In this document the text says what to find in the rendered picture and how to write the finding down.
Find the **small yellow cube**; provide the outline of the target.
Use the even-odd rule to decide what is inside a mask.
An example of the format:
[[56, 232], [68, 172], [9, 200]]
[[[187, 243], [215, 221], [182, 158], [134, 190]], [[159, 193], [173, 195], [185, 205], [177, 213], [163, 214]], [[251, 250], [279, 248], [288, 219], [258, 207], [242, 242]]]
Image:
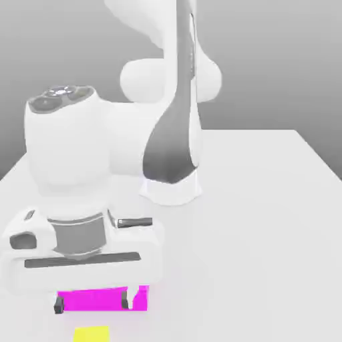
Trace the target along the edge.
[[75, 328], [73, 342], [110, 342], [109, 327], [95, 326]]

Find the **large magenta box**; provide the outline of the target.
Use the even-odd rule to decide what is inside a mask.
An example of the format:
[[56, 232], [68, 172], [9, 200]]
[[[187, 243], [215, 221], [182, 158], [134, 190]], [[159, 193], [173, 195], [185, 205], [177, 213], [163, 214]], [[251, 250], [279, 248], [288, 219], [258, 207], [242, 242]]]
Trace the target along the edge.
[[[64, 298], [66, 311], [124, 311], [122, 300], [127, 287], [108, 289], [92, 289], [82, 291], [59, 291], [57, 294]], [[139, 286], [134, 297], [132, 311], [148, 310], [148, 285]]]

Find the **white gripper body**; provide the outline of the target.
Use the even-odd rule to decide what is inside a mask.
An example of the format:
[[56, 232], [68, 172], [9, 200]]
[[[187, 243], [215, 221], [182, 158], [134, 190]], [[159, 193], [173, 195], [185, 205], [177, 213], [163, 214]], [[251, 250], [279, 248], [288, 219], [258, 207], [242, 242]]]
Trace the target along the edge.
[[8, 291], [54, 293], [151, 285], [162, 276], [162, 225], [113, 228], [102, 251], [86, 260], [55, 252], [8, 250], [1, 256], [1, 284]]

